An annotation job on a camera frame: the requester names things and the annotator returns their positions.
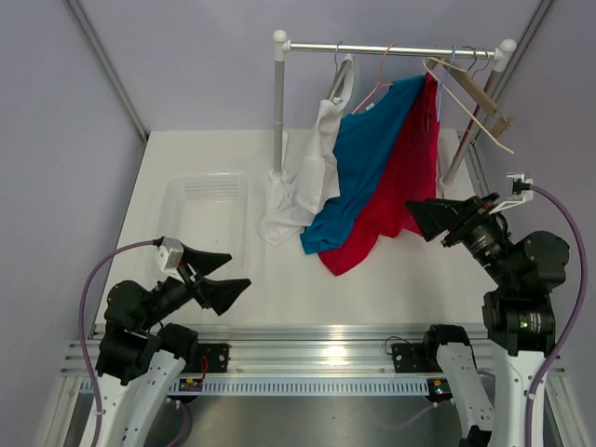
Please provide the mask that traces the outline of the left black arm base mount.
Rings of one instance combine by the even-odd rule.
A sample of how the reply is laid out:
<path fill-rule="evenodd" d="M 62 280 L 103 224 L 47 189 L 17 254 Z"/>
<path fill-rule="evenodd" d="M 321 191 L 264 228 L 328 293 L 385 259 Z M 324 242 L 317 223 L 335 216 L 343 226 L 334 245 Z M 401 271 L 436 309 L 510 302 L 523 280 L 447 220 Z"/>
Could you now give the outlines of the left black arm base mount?
<path fill-rule="evenodd" d="M 201 373 L 207 366 L 207 373 L 224 374 L 228 371 L 230 345 L 226 343 L 199 343 L 194 369 Z"/>

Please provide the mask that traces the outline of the pink wire hanger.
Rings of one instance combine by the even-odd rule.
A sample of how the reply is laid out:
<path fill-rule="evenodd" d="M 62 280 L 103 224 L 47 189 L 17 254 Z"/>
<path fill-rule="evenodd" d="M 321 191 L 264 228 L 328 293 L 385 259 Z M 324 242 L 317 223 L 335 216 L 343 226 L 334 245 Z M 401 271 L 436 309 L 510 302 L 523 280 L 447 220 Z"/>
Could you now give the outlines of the pink wire hanger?
<path fill-rule="evenodd" d="M 376 83 L 375 83 L 374 87 L 372 88 L 372 90 L 363 98 L 363 100 L 352 111 L 353 115 L 355 115 L 357 112 L 359 112 L 370 101 L 370 99 L 373 97 L 373 95 L 377 92 L 377 90 L 379 88 L 391 87 L 393 85 L 392 82 L 385 82 L 383 77 L 384 77 L 386 57 L 387 57 L 388 53 L 390 52 L 390 50 L 393 47 L 397 47 L 398 45 L 399 44 L 397 42 L 391 43 L 383 52 L 383 54 L 381 56 L 381 61 L 380 61 L 380 65 L 379 65 L 379 71 L 378 71 Z"/>

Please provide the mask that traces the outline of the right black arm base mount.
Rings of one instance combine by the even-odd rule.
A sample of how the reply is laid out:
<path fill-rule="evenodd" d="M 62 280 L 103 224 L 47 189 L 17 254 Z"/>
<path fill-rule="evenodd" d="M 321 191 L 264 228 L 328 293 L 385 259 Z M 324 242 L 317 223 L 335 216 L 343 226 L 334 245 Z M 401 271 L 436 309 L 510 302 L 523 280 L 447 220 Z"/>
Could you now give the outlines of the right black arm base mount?
<path fill-rule="evenodd" d="M 391 358 L 396 373 L 440 373 L 437 362 L 427 356 L 425 346 L 395 343 L 391 346 Z"/>

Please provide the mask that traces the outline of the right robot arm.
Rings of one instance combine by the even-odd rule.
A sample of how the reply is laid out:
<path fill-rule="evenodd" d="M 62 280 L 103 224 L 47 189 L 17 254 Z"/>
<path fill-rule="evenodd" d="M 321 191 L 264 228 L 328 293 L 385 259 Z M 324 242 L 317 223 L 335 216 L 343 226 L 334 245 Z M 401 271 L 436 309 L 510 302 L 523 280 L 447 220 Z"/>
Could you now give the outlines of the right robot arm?
<path fill-rule="evenodd" d="M 512 242 L 498 196 L 466 200 L 409 200 L 408 212 L 425 241 L 463 245 L 496 288 L 483 297 L 483 325 L 493 349 L 495 413 L 489 415 L 465 330 L 433 325 L 421 358 L 442 370 L 462 423 L 463 446 L 541 446 L 544 443 L 544 381 L 556 356 L 556 321 L 550 293 L 566 280 L 569 246 L 548 231 Z"/>

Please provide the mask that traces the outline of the blue t shirt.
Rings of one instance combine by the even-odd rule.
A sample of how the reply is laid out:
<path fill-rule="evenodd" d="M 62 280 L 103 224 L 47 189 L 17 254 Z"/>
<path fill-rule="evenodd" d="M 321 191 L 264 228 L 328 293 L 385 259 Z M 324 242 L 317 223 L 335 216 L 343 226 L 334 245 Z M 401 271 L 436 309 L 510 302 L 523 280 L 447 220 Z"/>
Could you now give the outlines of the blue t shirt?
<path fill-rule="evenodd" d="M 300 235 L 305 254 L 334 250 L 346 242 L 380 183 L 394 143 L 424 84 L 421 75 L 398 80 L 373 108 L 342 119 L 333 149 L 340 196 L 327 200 Z"/>

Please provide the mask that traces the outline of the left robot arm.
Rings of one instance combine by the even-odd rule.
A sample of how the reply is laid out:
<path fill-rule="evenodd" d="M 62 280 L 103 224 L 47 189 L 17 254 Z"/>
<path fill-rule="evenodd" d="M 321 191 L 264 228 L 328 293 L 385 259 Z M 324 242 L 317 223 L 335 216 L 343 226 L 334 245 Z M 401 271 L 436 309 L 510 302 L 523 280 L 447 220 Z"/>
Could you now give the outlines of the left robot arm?
<path fill-rule="evenodd" d="M 183 392 L 200 392 L 208 373 L 226 373 L 227 344 L 200 342 L 196 331 L 166 317 L 189 302 L 220 316 L 250 285 L 247 278 L 215 280 L 210 274 L 232 259 L 229 253 L 197 251 L 172 237 L 133 245 L 156 248 L 165 279 L 147 290 L 133 280 L 107 296 L 99 356 L 81 347 L 95 407 L 80 441 L 83 446 L 142 446 L 160 406 L 183 373 Z"/>

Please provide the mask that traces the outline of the light blue wire hanger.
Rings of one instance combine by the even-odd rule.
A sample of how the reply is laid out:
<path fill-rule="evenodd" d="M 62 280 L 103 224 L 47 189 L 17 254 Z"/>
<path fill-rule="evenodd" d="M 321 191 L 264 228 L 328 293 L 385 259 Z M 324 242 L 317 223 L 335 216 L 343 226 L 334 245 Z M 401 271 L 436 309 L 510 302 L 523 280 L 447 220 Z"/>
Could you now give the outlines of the light blue wire hanger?
<path fill-rule="evenodd" d="M 456 53 L 457 47 L 456 46 L 452 46 L 452 53 L 451 53 L 451 57 L 449 59 L 449 63 L 447 65 L 447 68 L 445 69 L 444 75 L 442 76 L 440 82 L 439 82 L 439 89 L 438 89 L 438 105 L 437 105 L 437 121 L 440 122 L 440 116 L 441 116 L 441 108 L 442 108 L 442 97 L 443 97 L 443 91 L 445 89 L 445 83 L 446 83 L 446 79 L 447 79 L 447 75 L 450 74 L 453 66 L 454 66 L 454 60 L 455 60 L 455 53 Z"/>

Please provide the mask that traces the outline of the red t shirt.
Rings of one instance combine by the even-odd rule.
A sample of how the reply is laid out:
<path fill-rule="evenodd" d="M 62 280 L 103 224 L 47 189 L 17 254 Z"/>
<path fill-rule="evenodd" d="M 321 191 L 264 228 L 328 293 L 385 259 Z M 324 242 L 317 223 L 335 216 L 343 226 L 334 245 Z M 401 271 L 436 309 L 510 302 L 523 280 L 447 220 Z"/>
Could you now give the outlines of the red t shirt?
<path fill-rule="evenodd" d="M 421 233 L 406 202 L 434 198 L 437 193 L 438 88 L 438 82 L 426 74 L 380 183 L 356 218 L 350 236 L 340 248 L 318 255 L 333 275 L 341 276 L 364 261 L 379 237 L 394 238 L 402 230 Z"/>

